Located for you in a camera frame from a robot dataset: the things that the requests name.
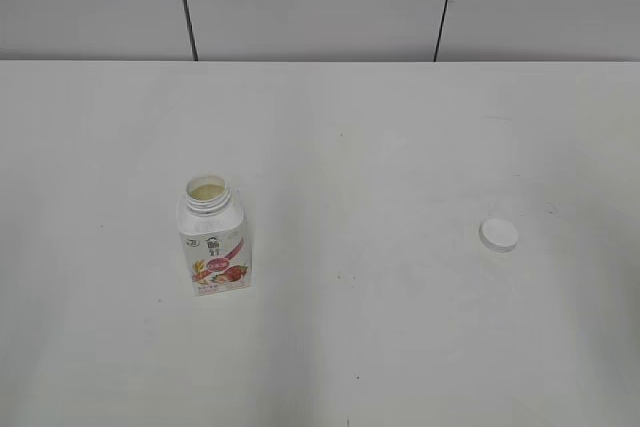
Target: printed label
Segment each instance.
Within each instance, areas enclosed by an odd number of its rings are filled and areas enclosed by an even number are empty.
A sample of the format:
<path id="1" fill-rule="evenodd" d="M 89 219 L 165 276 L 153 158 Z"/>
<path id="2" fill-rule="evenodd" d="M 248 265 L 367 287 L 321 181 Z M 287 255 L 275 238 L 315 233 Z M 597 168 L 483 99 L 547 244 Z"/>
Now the printed label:
<path id="1" fill-rule="evenodd" d="M 248 287 L 251 245 L 246 222 L 217 234 L 180 234 L 196 295 Z"/>

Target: dark vertical line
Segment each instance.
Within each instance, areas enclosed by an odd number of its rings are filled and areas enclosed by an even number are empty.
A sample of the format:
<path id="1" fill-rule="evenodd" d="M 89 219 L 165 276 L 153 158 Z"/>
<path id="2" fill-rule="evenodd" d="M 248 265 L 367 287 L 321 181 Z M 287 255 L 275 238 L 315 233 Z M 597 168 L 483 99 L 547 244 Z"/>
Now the dark vertical line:
<path id="1" fill-rule="evenodd" d="M 189 13 L 189 2 L 182 0 L 184 7 L 184 16 L 187 19 L 187 32 L 189 32 L 189 42 L 191 43 L 191 55 L 193 60 L 198 61 L 198 51 L 196 50 L 196 38 L 193 35 L 193 25 L 191 24 L 191 14 Z"/>
<path id="2" fill-rule="evenodd" d="M 442 30 L 444 29 L 444 20 L 447 17 L 447 8 L 449 7 L 449 0 L 444 0 L 444 8 L 442 9 L 442 19 L 440 19 L 440 30 L 438 30 L 438 41 L 436 42 L 436 50 L 433 53 L 433 61 L 438 61 L 438 53 L 440 53 L 440 41 L 442 40 Z"/>

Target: bottle opening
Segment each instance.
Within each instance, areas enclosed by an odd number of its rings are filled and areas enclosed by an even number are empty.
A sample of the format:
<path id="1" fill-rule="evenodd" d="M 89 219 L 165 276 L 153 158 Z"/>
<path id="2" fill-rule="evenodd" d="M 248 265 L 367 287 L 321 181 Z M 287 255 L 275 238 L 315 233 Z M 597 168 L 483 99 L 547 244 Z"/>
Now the bottle opening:
<path id="1" fill-rule="evenodd" d="M 187 194 L 193 200 L 214 200 L 224 193 L 226 186 L 224 179 L 217 175 L 203 175 L 196 177 L 187 184 Z"/>
<path id="2" fill-rule="evenodd" d="M 198 214 L 211 214 L 224 208 L 231 198 L 222 177 L 201 175 L 187 184 L 187 205 Z"/>

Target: yogurt bottle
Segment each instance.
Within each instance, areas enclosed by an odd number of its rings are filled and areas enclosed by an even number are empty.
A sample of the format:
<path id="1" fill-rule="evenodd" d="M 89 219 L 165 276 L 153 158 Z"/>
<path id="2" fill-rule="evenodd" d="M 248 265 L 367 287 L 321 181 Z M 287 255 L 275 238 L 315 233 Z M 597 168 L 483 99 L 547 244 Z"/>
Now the yogurt bottle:
<path id="1" fill-rule="evenodd" d="M 176 217 L 195 295 L 250 285 L 251 239 L 246 216 L 222 177 L 191 179 L 178 199 Z"/>

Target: white tabletop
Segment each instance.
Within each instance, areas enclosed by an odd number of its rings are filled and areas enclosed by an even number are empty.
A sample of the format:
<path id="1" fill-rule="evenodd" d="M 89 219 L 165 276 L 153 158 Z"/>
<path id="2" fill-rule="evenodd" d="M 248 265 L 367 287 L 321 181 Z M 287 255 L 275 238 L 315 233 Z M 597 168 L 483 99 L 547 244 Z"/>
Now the white tabletop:
<path id="1" fill-rule="evenodd" d="M 640 425 L 640 65 L 4 62 L 0 95 L 3 427 Z M 208 171 L 254 277 L 195 298 Z"/>

